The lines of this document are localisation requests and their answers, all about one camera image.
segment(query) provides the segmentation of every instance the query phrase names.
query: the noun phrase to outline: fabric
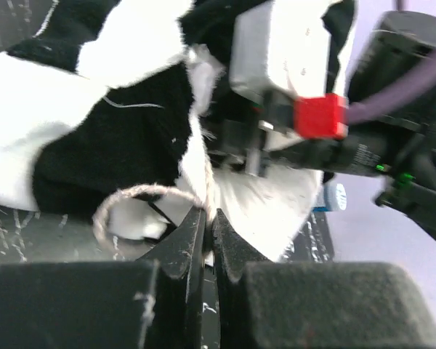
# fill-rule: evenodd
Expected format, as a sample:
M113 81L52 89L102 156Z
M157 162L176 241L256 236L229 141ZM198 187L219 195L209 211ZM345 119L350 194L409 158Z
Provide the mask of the fabric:
M176 185L204 200L200 119L227 110L219 107L226 98L209 108L211 92L229 67L236 16L262 2L55 0L35 36L0 53L0 204L93 214L110 193L140 183ZM331 34L323 84L342 95L355 3L321 2L323 19L314 23ZM300 3L303 16L311 1ZM203 4L201 16L187 16ZM226 169L215 178L233 227L276 260L310 213L321 173L273 166L268 178ZM116 206L110 229L158 238L189 208L143 196Z

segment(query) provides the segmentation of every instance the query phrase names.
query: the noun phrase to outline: black and white cloth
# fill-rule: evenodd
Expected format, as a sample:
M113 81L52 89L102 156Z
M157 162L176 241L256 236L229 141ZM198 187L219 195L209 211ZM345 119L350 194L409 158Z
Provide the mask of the black and white cloth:
M223 10L182 20L210 1ZM54 0L33 37L0 52L0 204L93 214L107 195L140 183L176 185L204 199L203 137L213 135L201 118L238 110L210 96L229 67L236 15L261 2ZM299 53L312 71L326 72L299 84L343 95L354 0L297 4L294 20L331 35L330 47L315 41ZM324 65L317 52L328 52ZM268 148L283 141L274 134ZM234 229L277 260L310 213L322 174L270 166L268 178L223 168L214 176ZM110 229L124 238L159 237L189 208L176 198L127 200L113 209Z

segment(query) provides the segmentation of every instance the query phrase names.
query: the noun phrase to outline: bottle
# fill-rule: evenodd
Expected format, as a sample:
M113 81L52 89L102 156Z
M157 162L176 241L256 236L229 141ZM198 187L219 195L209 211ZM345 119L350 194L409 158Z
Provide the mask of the bottle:
M313 212L344 211L347 207L347 194L341 183L327 183L317 197Z

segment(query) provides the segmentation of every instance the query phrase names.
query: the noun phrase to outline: red connector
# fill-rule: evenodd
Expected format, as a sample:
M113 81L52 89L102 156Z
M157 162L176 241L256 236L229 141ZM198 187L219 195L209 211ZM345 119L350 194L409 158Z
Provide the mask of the red connector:
M303 138L344 138L344 98L334 93L325 97L298 98L294 103L294 128Z

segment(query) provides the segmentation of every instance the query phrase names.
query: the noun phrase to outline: beige rope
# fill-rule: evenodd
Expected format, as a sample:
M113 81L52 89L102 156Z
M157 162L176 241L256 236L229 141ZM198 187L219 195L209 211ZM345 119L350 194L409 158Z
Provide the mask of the beige rope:
M115 250L114 245L112 243L113 237L112 236L110 237L107 232L107 221L110 216L110 209L113 207L113 205L120 202L121 200L134 198L141 194L162 195L162 196L173 195L179 198L183 198L187 201L190 201L193 206L205 210L207 225L210 226L217 215L217 208L215 206L215 200L214 200L215 183L213 178L213 169L211 167L211 162L208 155L206 155L205 157L205 176L206 176L205 202L202 202L202 200L200 200L199 197L187 191L180 190L176 187L166 187L164 185L158 185L158 184L152 184L152 185L140 184L127 189L121 189L116 191L102 202L102 204L99 206L99 208L94 214L93 232L95 238L97 239L98 243L101 246L109 248L112 251Z

